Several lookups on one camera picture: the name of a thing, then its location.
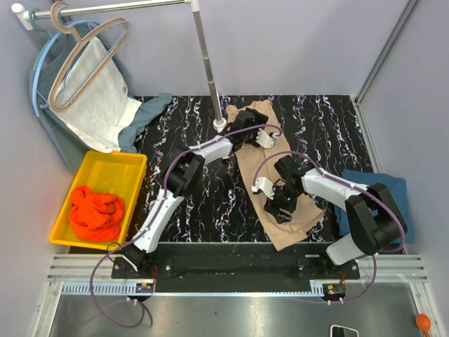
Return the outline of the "beige t shirt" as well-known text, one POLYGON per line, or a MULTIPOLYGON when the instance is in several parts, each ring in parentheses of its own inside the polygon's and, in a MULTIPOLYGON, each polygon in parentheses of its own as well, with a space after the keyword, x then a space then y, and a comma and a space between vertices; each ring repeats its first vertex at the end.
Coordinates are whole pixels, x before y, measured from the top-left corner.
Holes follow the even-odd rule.
POLYGON ((290 145, 284 135, 275 141, 273 147, 265 149, 250 144, 242 145, 236 152, 236 159, 255 212, 262 223, 264 231, 277 251, 289 247, 307 238, 310 229, 323 217, 323 211, 315 205, 314 200, 301 190, 298 174, 283 177, 276 170, 276 163, 287 166, 288 171, 295 172, 300 165, 293 162, 288 153, 260 164, 278 152, 286 152, 290 145), (271 187, 273 197, 264 193, 254 194, 252 191, 254 177, 267 179, 274 185, 271 187))

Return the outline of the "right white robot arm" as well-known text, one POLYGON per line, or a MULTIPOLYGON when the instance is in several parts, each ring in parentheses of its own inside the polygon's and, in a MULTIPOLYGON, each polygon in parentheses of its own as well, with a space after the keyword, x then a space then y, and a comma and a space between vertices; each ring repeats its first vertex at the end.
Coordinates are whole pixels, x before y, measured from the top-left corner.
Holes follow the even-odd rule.
POLYGON ((296 164, 290 155, 281 157, 274 168, 282 185, 255 175, 251 190, 267 197, 264 210, 277 223, 291 221, 299 197, 306 194, 325 199, 347 215, 349 234, 328 246, 318 262, 324 277, 336 277, 350 260, 374 256, 394 244, 400 249, 405 244, 408 228, 386 185, 354 183, 325 171, 314 162, 296 164))

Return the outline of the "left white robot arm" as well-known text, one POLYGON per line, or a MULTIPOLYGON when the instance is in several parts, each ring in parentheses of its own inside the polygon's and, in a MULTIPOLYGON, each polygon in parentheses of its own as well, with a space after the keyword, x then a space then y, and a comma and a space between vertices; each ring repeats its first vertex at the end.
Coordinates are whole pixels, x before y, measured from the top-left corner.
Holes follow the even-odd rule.
POLYGON ((141 228, 125 245, 122 256, 127 270, 137 278, 152 268, 146 257, 154 252, 161 234, 176 208, 199 184, 204 166, 239 151, 244 144, 265 149, 274 146, 281 130, 268 133, 268 117, 255 109, 238 112, 234 121, 211 140, 191 147, 179 147, 169 159, 156 201, 141 228))

